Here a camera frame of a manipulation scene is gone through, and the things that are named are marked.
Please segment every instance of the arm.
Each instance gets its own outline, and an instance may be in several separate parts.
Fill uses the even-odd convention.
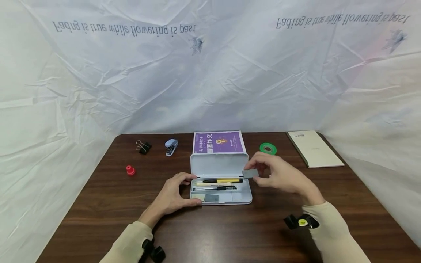
[[[351,236],[341,214],[329,202],[324,201],[314,186],[302,195],[304,213],[316,219],[320,226],[310,229],[310,234],[322,254],[324,263],[370,263],[363,250]]]
[[[143,254],[142,244],[146,239],[153,239],[152,229],[161,217],[202,203],[199,199],[183,199],[180,196],[179,186],[189,185],[195,178],[192,174],[178,173],[168,179],[153,203],[136,222],[126,227],[100,263],[138,263]]]
[[[310,229],[310,233],[324,263],[370,262],[336,208],[325,201],[317,186],[303,173],[282,158],[262,152],[257,152],[244,167],[245,170],[254,168],[260,176],[267,168],[271,171],[269,178],[253,178],[260,187],[299,194],[304,204],[303,211],[320,224],[318,228]]]

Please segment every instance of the left hand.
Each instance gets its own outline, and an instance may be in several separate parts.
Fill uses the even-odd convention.
[[[152,204],[140,216],[140,222],[147,224],[150,228],[154,228],[159,219],[171,214],[183,207],[193,207],[201,205],[202,201],[197,198],[184,199],[180,196],[180,185],[190,185],[190,181],[196,179],[197,176],[190,173],[177,173],[168,179],[158,196]]]

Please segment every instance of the gray eraser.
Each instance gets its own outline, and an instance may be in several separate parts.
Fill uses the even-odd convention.
[[[252,177],[259,176],[259,172],[257,171],[257,169],[243,170],[242,175],[244,176],[244,179],[249,179]]]
[[[205,195],[205,202],[218,202],[219,195],[217,194],[206,194]]]

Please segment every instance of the red bottle cap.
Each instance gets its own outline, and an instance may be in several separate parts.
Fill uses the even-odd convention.
[[[126,172],[129,176],[133,176],[136,173],[136,171],[131,165],[126,166]]]

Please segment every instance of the sleeve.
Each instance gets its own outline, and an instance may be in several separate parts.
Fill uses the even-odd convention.
[[[100,263],[138,263],[143,254],[143,241],[152,238],[152,229],[136,221],[126,227]]]
[[[345,220],[331,203],[305,205],[303,211],[320,224],[318,228],[310,229],[310,233],[324,263],[370,263],[351,236]]]

